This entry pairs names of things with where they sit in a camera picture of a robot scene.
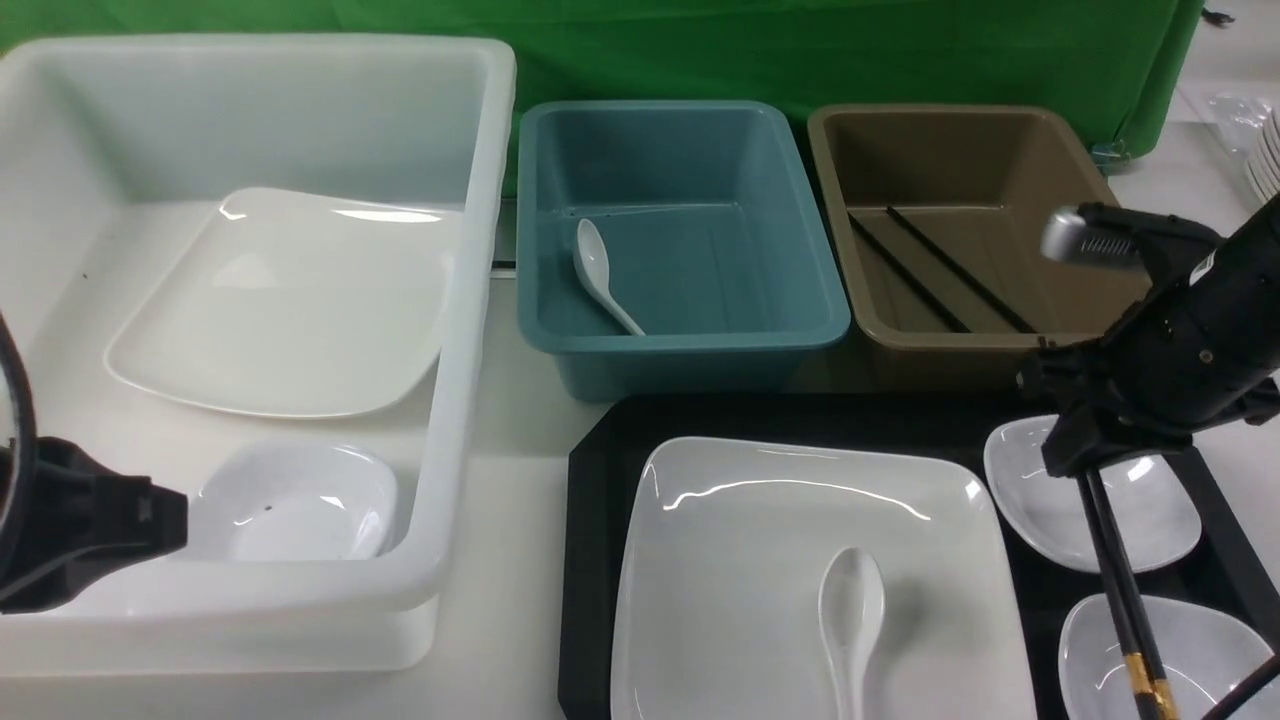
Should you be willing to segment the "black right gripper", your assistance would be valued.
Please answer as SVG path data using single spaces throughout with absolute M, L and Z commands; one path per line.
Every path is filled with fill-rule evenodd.
M 1050 475 L 1179 452 L 1197 432 L 1277 415 L 1276 201 L 1226 237 L 1175 215 L 1065 208 L 1129 234 L 1151 287 L 1102 334 L 1073 343 L 1039 336 L 1021 361 L 1019 388 L 1052 398 L 1059 415 L 1042 445 Z

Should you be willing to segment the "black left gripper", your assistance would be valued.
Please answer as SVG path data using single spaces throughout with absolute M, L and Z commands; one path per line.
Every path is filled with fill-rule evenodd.
M 44 437 L 18 533 L 3 547 L 3 611 L 59 609 L 92 584 L 188 543 L 187 495 L 113 471 L 70 441 Z

